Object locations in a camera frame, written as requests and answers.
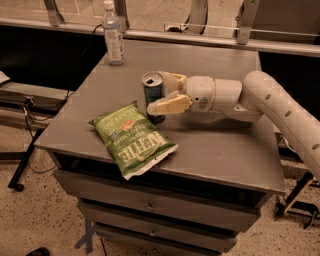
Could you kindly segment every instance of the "kettle chips bag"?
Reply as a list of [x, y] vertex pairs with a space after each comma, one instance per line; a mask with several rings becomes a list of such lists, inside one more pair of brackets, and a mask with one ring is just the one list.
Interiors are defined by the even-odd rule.
[[145, 173], [178, 148], [138, 110], [136, 102], [89, 123], [95, 126], [127, 180]]

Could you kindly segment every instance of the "table top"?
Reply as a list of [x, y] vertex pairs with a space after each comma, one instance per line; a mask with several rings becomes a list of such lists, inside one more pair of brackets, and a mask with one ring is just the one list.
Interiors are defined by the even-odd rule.
[[[144, 73], [162, 70], [241, 81], [248, 72], [260, 70], [258, 54], [250, 51], [136, 40], [125, 40], [125, 51], [122, 66], [101, 60], [36, 147], [114, 163], [88, 121], [133, 101], [145, 112]], [[285, 191], [273, 125], [267, 117], [245, 123], [187, 112], [167, 116], [157, 127], [179, 148], [152, 171], [276, 194]]]

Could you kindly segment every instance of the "bottle cap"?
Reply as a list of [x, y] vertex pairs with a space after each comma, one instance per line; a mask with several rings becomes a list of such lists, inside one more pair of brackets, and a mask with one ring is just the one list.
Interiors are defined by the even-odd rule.
[[105, 1], [103, 2], [103, 5], [104, 5], [104, 8], [105, 8], [106, 10], [112, 10], [112, 9], [114, 9], [114, 2], [113, 2], [113, 0], [105, 0]]

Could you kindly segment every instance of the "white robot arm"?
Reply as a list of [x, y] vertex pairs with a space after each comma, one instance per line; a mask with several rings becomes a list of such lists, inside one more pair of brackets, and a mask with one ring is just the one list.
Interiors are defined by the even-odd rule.
[[253, 71], [241, 83], [160, 73], [166, 97], [148, 105], [150, 115], [178, 114], [189, 109], [220, 112], [231, 119], [254, 122], [265, 114], [320, 180], [320, 123], [271, 76]]

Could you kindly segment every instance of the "drawer front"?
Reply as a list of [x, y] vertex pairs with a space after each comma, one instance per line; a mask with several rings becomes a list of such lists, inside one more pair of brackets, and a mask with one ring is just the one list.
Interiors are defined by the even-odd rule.
[[158, 238], [150, 238], [135, 232], [130, 232], [114, 227], [95, 224], [93, 230], [101, 237], [108, 240], [117, 241], [123, 244], [130, 244], [146, 249], [153, 253], [163, 253], [166, 255], [183, 256], [216, 256], [221, 255], [218, 252], [188, 246], [180, 243], [173, 243]]
[[245, 232], [259, 218], [258, 209], [120, 183], [56, 170], [56, 179], [68, 194], [112, 205], [151, 212], [209, 226]]
[[78, 206], [84, 217], [93, 222], [136, 231], [150, 237], [174, 240], [218, 252], [228, 252], [236, 244], [236, 239], [225, 234], [214, 233], [210, 228], [200, 229], [190, 224], [187, 226], [187, 223], [177, 224], [174, 220], [157, 219], [139, 212], [84, 202], [80, 202]]

